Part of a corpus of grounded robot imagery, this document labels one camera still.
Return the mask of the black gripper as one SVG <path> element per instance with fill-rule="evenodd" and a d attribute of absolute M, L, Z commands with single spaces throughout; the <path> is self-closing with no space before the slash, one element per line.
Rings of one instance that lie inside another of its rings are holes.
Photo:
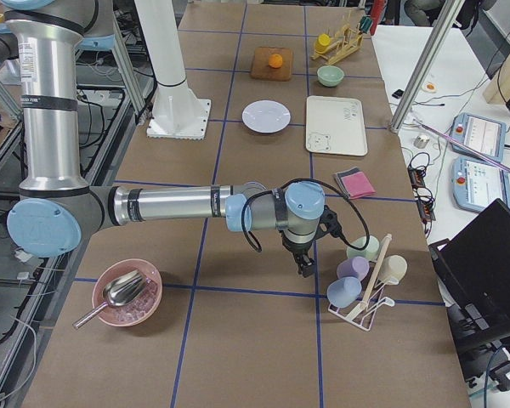
<path fill-rule="evenodd" d="M 300 234 L 294 229 L 285 229 L 281 232 L 282 245 L 288 250 L 297 264 L 300 275 L 313 275 L 315 273 L 315 260 L 309 256 L 312 245 L 326 235 L 333 238 L 344 237 L 342 225 L 338 216 L 328 206 L 324 206 L 322 215 L 317 221 L 309 220 L 312 228 L 307 234 Z"/>

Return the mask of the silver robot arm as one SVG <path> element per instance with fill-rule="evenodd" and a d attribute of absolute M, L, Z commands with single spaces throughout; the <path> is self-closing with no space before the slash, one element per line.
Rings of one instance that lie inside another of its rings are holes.
<path fill-rule="evenodd" d="M 8 214 L 11 239 L 26 252 L 54 258 L 100 230 L 153 219 L 224 218 L 258 247 L 255 230 L 278 230 L 300 275 L 311 276 L 313 242 L 339 236 L 325 185 L 297 178 L 274 190 L 255 184 L 159 190 L 93 187 L 81 175 L 75 52 L 115 45 L 109 1 L 7 1 L 7 28 L 20 60 L 27 175 Z"/>

